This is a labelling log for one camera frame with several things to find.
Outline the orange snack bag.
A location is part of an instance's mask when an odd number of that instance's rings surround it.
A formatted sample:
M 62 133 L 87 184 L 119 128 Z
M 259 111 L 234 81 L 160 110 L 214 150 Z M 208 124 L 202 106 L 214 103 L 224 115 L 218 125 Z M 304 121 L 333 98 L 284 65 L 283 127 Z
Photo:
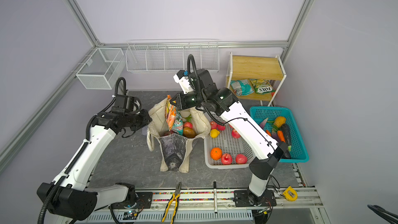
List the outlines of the orange snack bag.
M 170 95 L 167 96 L 166 100 L 166 109 L 165 109 L 165 119 L 168 126 L 169 131 L 175 131 L 175 120 L 177 117 L 177 110 L 174 105 L 171 104 L 172 97 Z

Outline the cream canvas grocery bag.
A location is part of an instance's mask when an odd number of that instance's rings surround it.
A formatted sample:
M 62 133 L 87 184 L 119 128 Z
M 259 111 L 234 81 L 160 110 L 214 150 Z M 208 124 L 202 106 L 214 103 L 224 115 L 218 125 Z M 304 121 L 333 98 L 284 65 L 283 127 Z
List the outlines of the cream canvas grocery bag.
M 155 143 L 159 143 L 162 152 L 160 171 L 178 170 L 188 173 L 190 154 L 198 141 L 209 136 L 210 123 L 204 113 L 190 108 L 183 110 L 181 114 L 184 120 L 189 118 L 192 121 L 196 136 L 190 139 L 177 133 L 167 135 L 169 128 L 165 117 L 166 103 L 167 99 L 163 99 L 149 111 L 152 122 L 147 130 L 147 145 L 150 151 L 154 151 Z

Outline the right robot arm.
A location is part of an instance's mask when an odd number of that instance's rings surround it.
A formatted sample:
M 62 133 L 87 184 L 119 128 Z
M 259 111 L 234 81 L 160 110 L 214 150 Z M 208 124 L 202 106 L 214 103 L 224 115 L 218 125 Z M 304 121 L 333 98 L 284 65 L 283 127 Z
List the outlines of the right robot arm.
M 231 125 L 255 154 L 249 164 L 251 182 L 246 191 L 234 193 L 235 204 L 241 206 L 276 206 L 274 193 L 268 189 L 271 173 L 288 150 L 286 143 L 268 135 L 246 112 L 228 88 L 218 89 L 208 70 L 197 69 L 193 55 L 188 55 L 187 70 L 174 77 L 182 92 L 171 99 L 179 111 L 195 108 L 209 117 L 222 118 L 220 125 Z

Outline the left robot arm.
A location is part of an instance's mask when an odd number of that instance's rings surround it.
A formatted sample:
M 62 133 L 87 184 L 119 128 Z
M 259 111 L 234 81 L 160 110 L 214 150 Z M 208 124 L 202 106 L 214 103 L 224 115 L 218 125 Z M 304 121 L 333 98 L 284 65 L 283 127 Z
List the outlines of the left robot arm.
M 89 189 L 92 172 L 96 168 L 106 147 L 122 132 L 132 134 L 146 127 L 152 121 L 140 99 L 130 96 L 126 80 L 119 77 L 115 83 L 112 101 L 89 120 L 85 139 L 66 167 L 51 183 L 42 183 L 37 195 L 42 201 L 37 223 L 45 222 L 46 213 L 71 219 L 71 223 L 88 218 L 94 211 L 115 204 L 133 208 L 139 199 L 135 186 L 116 183 L 113 186 Z

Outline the brown potato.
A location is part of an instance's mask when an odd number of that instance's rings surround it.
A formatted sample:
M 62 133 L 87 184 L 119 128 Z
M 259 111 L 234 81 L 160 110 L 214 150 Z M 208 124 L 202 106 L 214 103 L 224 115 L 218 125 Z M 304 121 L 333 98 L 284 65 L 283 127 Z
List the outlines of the brown potato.
M 188 138 L 188 139 L 193 139 L 196 137 L 196 132 L 190 128 L 190 127 L 184 127 L 183 128 L 183 136 Z

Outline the teal red snack bag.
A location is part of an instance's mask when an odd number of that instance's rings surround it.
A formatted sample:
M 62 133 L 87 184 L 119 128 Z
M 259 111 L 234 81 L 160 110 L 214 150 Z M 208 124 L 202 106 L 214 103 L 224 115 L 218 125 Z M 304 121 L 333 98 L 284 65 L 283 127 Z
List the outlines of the teal red snack bag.
M 172 125 L 172 131 L 176 134 L 183 135 L 183 120 L 179 112 L 176 113 L 174 123 Z

